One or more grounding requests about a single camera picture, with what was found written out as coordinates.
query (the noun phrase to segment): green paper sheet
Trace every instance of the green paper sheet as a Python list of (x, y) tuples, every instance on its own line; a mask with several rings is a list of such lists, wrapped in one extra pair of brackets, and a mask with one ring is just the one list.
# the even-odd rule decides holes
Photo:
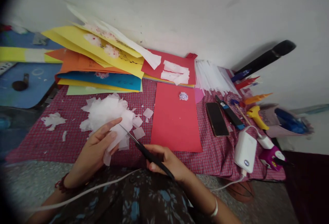
[(119, 91), (119, 90), (108, 90), (101, 88), (86, 88), (85, 86), (75, 86), (69, 85), (67, 96), (76, 96), (76, 95), (94, 95), (100, 93), (130, 93), (130, 91)]

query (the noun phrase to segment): yellow paper sheet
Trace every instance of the yellow paper sheet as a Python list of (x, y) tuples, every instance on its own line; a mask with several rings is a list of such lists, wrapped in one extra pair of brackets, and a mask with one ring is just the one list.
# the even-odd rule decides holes
[(132, 55), (132, 56), (134, 56), (134, 57), (136, 57), (136, 58), (139, 58), (139, 57), (142, 56), (142, 55), (141, 55), (140, 53), (138, 53), (136, 50), (134, 50), (134, 49), (132, 49), (131, 47), (127, 46), (127, 45), (124, 44), (123, 42), (115, 41), (115, 40), (110, 40), (110, 39), (108, 39), (108, 38), (106, 38), (106, 37), (103, 37), (103, 36), (100, 35), (100, 34), (97, 34), (97, 33), (93, 32), (93, 31), (91, 31), (91, 30), (88, 30), (87, 28), (83, 27), (82, 25), (79, 25), (79, 24), (76, 24), (76, 23), (72, 23), (72, 24), (74, 24), (76, 27), (78, 27), (78, 28), (80, 28), (80, 29), (83, 29), (83, 30), (85, 30), (85, 31), (88, 31), (88, 32), (90, 32), (90, 33), (92, 33), (92, 34), (94, 34), (94, 35), (96, 35), (96, 36), (102, 38), (103, 40), (107, 41), (109, 44), (111, 44), (111, 45), (113, 45), (113, 46), (115, 46), (115, 47), (117, 47), (117, 48), (119, 48), (119, 49), (121, 49), (121, 50), (127, 52), (128, 54), (130, 54), (130, 55)]
[[(79, 47), (89, 51), (90, 53), (98, 56), (99, 58), (105, 60), (107, 63), (122, 69), (126, 72), (129, 72), (139, 78), (143, 77), (143, 72), (141, 71), (144, 58), (136, 58), (127, 54), (126, 52), (118, 49), (120, 52), (119, 58), (112, 58), (107, 53), (104, 52), (104, 49), (95, 45), (92, 45), (88, 42), (84, 35), (86, 34), (85, 30), (82, 30), (75, 26), (63, 26), (52, 29), (57, 34), (66, 38), (67, 40), (73, 42)], [(101, 39), (102, 45), (105, 46), (108, 44), (107, 41)]]
[(103, 84), (85, 82), (85, 81), (74, 80), (74, 79), (66, 79), (66, 78), (61, 78), (59, 80), (58, 84), (62, 84), (62, 85), (75, 85), (75, 86), (90, 86), (90, 87), (101, 88), (101, 89), (129, 91), (129, 92), (139, 92), (138, 90), (129, 90), (129, 89), (124, 89), (124, 88), (120, 88), (120, 87), (116, 87), (116, 86), (111, 86), (111, 85), (103, 85)]
[(83, 55), (85, 55), (85, 56), (93, 59), (98, 64), (100, 64), (102, 67), (111, 67), (112, 66), (111, 64), (105, 62), (101, 58), (99, 58), (96, 55), (90, 53), (89, 51), (87, 51), (87, 50), (79, 47), (78, 45), (74, 44), (73, 42), (65, 39), (64, 37), (62, 37), (61, 35), (57, 34), (56, 32), (54, 32), (52, 30), (47, 30), (45, 32), (42, 32), (41, 34), (43, 34), (44, 36), (50, 38), (54, 42), (62, 45), (63, 47), (65, 47), (67, 49), (70, 49), (70, 50), (72, 50), (74, 52), (83, 54)]
[(0, 62), (32, 62), (32, 63), (59, 63), (63, 62), (45, 53), (52, 50), (28, 49), (15, 47), (0, 47)]

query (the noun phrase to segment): bracelet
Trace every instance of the bracelet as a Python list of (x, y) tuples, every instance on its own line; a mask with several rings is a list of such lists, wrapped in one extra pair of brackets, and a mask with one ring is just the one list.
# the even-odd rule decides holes
[(210, 218), (213, 218), (217, 215), (217, 212), (218, 212), (218, 203), (217, 203), (217, 199), (215, 198), (215, 201), (216, 201), (216, 208), (215, 208), (215, 211), (211, 214)]
[(65, 193), (65, 194), (74, 194), (74, 193), (81, 191), (85, 187), (85, 185), (82, 185), (82, 186), (79, 186), (76, 188), (66, 188), (65, 187), (64, 180), (68, 174), (69, 173), (67, 173), (60, 181), (58, 181), (55, 184), (55, 188), (58, 188), (62, 193)]

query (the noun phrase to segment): silver bangle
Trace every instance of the silver bangle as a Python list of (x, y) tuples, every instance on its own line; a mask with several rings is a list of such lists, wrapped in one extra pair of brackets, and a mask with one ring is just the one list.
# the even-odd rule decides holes
[(215, 208), (215, 211), (211, 214), (210, 218), (213, 218), (217, 215), (217, 212), (218, 212), (218, 203), (217, 203), (217, 199), (215, 198), (215, 201), (216, 201), (216, 208)]

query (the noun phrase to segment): red plaid tablecloth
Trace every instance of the red plaid tablecloth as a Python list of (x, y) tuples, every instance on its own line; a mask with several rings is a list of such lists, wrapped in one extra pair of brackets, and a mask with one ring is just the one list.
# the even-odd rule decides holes
[[(146, 108), (150, 108), (151, 110), (156, 109), (156, 106), (154, 106), (156, 86), (157, 82), (143, 79), (143, 92), (119, 95), (128, 102), (130, 109), (137, 108), (135, 111), (136, 114), (143, 114)], [(6, 159), (9, 163), (25, 160), (75, 162), (89, 134), (89, 132), (81, 132), (79, 128), (80, 123), (87, 119), (88, 115), (87, 112), (81, 110), (81, 107), (87, 104), (86, 99), (94, 96), (103, 99), (108, 94), (66, 96), (67, 89), (68, 87), (64, 86), (42, 114), (42, 117), (45, 117), (51, 113), (58, 112), (63, 118), (67, 119), (66, 123), (58, 125), (54, 131), (47, 131), (41, 118), (39, 118), (21, 145), (7, 156)], [(194, 173), (237, 180), (241, 176), (241, 169), (234, 163), (234, 146), (237, 143), (237, 131), (234, 127), (231, 127), (234, 132), (231, 132), (230, 136), (216, 138), (212, 134), (207, 117), (205, 103), (214, 102), (215, 94), (210, 95), (207, 93), (203, 100), (197, 104), (198, 124), (203, 152), (175, 152), (175, 154)], [(144, 121), (141, 126), (146, 134), (146, 136), (141, 138), (141, 142), (143, 144), (149, 144), (153, 118), (150, 119), (149, 123), (145, 122), (144, 116), (141, 116), (141, 118)], [(64, 131), (67, 131), (66, 142), (62, 141)], [(254, 138), (257, 137), (253, 128), (249, 129), (248, 133)], [(258, 144), (254, 171), (252, 174), (248, 174), (248, 178), (263, 179), (266, 175), (266, 179), (284, 180), (285, 173), (283, 169), (279, 172), (268, 170), (266, 174), (266, 167), (258, 158), (262, 150), (263, 148)], [(145, 158), (134, 146), (133, 141), (130, 141), (129, 150), (115, 153), (112, 157), (111, 165), (126, 167), (146, 166)]]

